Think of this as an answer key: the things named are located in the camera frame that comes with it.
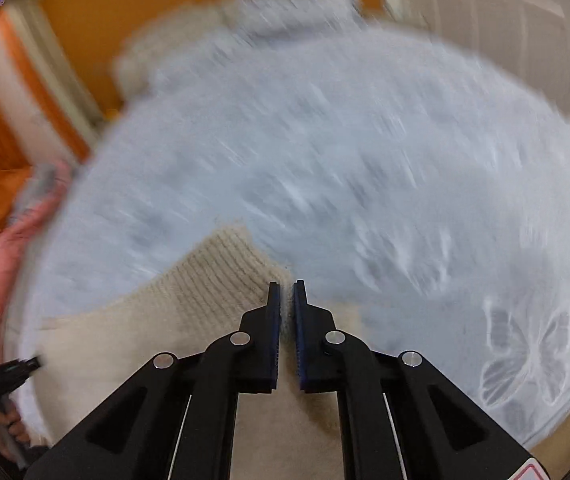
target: gray cloth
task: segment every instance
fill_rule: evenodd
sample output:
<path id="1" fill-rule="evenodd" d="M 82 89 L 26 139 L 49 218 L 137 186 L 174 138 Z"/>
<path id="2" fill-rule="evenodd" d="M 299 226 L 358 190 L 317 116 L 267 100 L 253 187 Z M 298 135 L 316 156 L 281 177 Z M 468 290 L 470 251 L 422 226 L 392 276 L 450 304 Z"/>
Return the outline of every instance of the gray cloth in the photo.
<path id="1" fill-rule="evenodd" d="M 373 347 L 422 352 L 521 443 L 568 413 L 570 123 L 491 64 L 393 28 L 308 38 L 159 91 L 107 137 L 53 229 L 22 357 L 43 317 L 240 220 L 311 301 L 361 304 Z"/>

